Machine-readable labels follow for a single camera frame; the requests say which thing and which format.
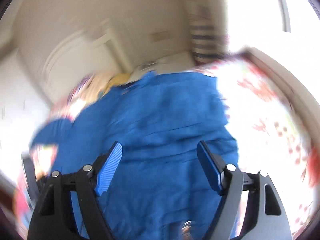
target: blue towel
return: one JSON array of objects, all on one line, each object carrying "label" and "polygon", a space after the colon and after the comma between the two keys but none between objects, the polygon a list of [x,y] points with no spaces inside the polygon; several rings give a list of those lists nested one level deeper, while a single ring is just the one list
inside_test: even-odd
[{"label": "blue towel", "polygon": [[[52,170],[66,174],[93,163],[119,141],[123,157],[98,198],[115,238],[177,239],[181,225],[191,220],[193,238],[201,239],[220,196],[209,186],[196,146],[205,140],[212,152],[236,165],[237,145],[226,124],[216,78],[147,73],[130,87],[112,88],[74,123],[48,124],[33,145],[58,144]],[[79,225],[77,203],[73,208]],[[83,226],[79,231],[86,235]]]}]

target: metal screw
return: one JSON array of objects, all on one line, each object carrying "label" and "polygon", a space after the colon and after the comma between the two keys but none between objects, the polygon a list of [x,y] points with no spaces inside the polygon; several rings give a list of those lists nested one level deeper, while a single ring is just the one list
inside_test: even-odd
[{"label": "metal screw", "polygon": [[59,176],[59,171],[52,172],[51,176],[54,177],[54,178],[58,177]]},{"label": "metal screw", "polygon": [[87,165],[83,166],[83,170],[84,171],[91,171],[92,170],[92,166],[90,164],[87,164]]},{"label": "metal screw", "polygon": [[268,173],[265,172],[265,171],[259,171],[259,173],[260,173],[260,175],[261,175],[262,177],[268,176]]},{"label": "metal screw", "polygon": [[229,171],[235,171],[235,170],[236,170],[236,166],[234,166],[233,164],[228,164],[228,165],[227,165],[227,169],[228,169]]}]

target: bed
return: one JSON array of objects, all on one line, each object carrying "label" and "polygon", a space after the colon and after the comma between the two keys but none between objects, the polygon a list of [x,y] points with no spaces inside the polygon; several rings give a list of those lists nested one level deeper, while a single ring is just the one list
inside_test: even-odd
[{"label": "bed", "polygon": [[[236,56],[196,67],[217,77],[217,88],[225,107],[229,133],[237,140],[242,171],[268,172],[285,207],[294,238],[312,218],[314,187],[320,177],[320,158],[301,119],[284,93],[267,75],[245,57]],[[48,123],[58,118],[72,122],[88,105],[101,99],[111,87],[126,83],[128,74],[112,78],[108,73],[85,77],[66,98],[52,109]],[[30,154],[37,178],[49,175],[58,145],[35,145]],[[246,208],[243,192],[236,235],[240,233]],[[26,238],[32,215],[23,174],[15,193],[15,214],[19,233]]]}]

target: white wall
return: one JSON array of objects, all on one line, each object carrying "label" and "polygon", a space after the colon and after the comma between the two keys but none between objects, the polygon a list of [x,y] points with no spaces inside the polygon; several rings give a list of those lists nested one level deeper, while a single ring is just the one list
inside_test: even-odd
[{"label": "white wall", "polygon": [[17,50],[0,61],[0,171],[16,182],[21,153],[49,107],[33,87],[17,58]]},{"label": "white wall", "polygon": [[55,103],[67,96],[86,75],[108,72],[113,76],[121,72],[112,53],[105,44],[94,43],[79,35],[60,44],[45,65],[43,78],[37,80]]},{"label": "white wall", "polygon": [[[188,19],[182,0],[25,0],[14,35],[28,68],[39,74],[64,38],[84,30],[95,40],[113,29],[134,66],[190,49]],[[153,41],[152,34],[167,32]]]},{"label": "white wall", "polygon": [[22,2],[23,0],[12,0],[0,20],[0,47],[4,46],[12,39],[12,25]]}]

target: blue gripper pad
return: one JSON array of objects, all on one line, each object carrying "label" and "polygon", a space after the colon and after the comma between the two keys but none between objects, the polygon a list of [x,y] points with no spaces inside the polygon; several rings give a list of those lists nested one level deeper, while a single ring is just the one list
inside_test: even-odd
[{"label": "blue gripper pad", "polygon": [[197,145],[197,156],[211,188],[222,195],[224,190],[223,168],[226,165],[223,159],[219,155],[211,153],[204,141],[200,141]]},{"label": "blue gripper pad", "polygon": [[97,185],[95,191],[98,196],[101,196],[103,192],[107,191],[113,175],[120,163],[122,157],[122,145],[117,143],[110,153],[108,159],[104,163],[97,177]]}]

